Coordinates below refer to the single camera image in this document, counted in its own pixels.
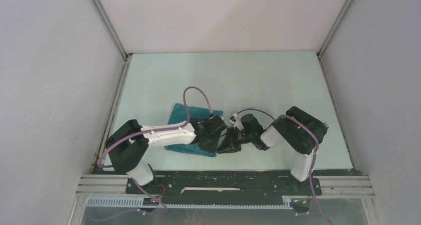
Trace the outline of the small black circuit board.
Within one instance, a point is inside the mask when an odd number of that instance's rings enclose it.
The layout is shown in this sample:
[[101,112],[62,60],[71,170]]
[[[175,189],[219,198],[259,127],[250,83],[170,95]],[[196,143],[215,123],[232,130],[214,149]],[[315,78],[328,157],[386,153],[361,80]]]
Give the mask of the small black circuit board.
[[159,206],[160,203],[157,200],[152,199],[152,198],[144,198],[142,205],[143,206]]

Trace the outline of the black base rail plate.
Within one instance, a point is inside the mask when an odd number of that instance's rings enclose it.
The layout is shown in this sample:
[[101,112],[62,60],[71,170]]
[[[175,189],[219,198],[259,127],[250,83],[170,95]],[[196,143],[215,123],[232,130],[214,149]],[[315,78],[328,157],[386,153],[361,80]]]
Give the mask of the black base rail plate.
[[287,197],[305,199],[322,194],[319,179],[299,182],[287,170],[156,171],[140,190],[127,180],[126,194],[163,195],[166,205],[282,206]]

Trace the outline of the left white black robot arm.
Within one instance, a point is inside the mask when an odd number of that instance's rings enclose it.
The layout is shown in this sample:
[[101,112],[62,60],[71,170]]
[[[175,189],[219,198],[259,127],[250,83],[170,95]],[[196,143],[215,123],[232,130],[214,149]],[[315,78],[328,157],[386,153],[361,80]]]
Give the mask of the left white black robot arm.
[[151,127],[142,126],[132,119],[107,139],[98,166],[127,174],[144,193],[152,193],[157,187],[157,180],[152,167],[143,160],[148,149],[195,144],[202,150],[215,153],[220,137],[226,130],[227,125],[219,115],[204,120],[188,118],[177,124]]

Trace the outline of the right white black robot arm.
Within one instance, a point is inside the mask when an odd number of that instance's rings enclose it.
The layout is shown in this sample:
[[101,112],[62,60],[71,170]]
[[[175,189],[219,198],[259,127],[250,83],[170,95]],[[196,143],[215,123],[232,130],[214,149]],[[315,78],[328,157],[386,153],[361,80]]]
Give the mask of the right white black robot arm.
[[242,145],[252,144],[258,150],[266,151],[281,140],[285,140],[294,150],[292,178],[289,189],[294,194],[302,194],[309,187],[308,178],[315,165],[319,145],[327,134],[328,126],[296,106],[290,107],[285,114],[274,118],[264,128],[247,108],[233,114],[230,118],[224,140],[217,153],[234,153]]

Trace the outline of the teal satin napkin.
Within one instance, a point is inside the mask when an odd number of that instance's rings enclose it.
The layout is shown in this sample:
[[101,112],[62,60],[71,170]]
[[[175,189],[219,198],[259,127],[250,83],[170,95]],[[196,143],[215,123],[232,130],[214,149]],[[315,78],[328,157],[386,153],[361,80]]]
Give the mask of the teal satin napkin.
[[[207,108],[189,106],[191,118],[205,119],[210,117],[210,112]],[[176,103],[171,112],[168,124],[181,123],[187,119],[187,112],[183,104]],[[168,151],[200,155],[205,157],[216,157],[215,152],[208,152],[199,147],[198,143],[193,144],[173,144],[164,147]]]

